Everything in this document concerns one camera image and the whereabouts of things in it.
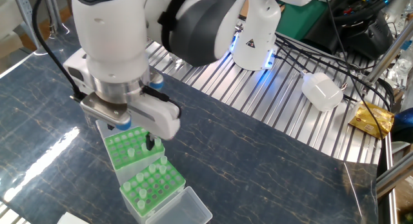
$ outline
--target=table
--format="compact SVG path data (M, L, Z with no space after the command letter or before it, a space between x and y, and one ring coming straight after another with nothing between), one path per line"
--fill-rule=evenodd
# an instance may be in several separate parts
M73 20L66 26L51 46L61 61L80 47ZM327 156L169 76L164 91L183 108L165 154L211 223L377 223L375 165ZM0 198L32 224L66 211L135 223L96 126L71 94L48 56L0 79Z

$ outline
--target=clear plastic lid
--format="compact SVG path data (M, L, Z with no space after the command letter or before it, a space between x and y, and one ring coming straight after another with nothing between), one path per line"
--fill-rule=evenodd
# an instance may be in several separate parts
M187 187L150 217L146 224L205 224L211 219L212 213L194 190Z

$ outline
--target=warning label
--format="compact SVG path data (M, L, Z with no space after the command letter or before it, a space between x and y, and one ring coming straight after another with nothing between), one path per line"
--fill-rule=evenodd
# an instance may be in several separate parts
M256 45L254 44L254 40L253 40L253 39L249 40L249 41L247 42L247 45L248 45L248 46L251 46L252 48L255 48L255 47L256 47Z

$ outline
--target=gold foil bag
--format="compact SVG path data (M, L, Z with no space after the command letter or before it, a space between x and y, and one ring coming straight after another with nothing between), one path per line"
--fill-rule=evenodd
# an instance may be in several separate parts
M394 114L368 102L366 104L374 114L374 117L376 117L383 138L386 137L392 129ZM362 101L354 107L353 119L348 124L380 139L380 132L376 122Z

